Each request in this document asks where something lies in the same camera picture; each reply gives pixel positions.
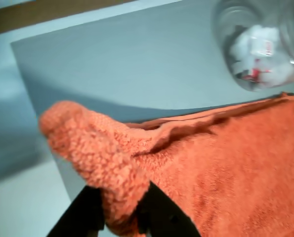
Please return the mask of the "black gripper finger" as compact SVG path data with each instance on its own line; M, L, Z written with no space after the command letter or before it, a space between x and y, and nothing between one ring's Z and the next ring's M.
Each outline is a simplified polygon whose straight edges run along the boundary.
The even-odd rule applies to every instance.
M140 234L147 237L200 237L193 221L158 186L150 182L136 208Z
M47 236L97 237L104 226L100 190L85 186Z

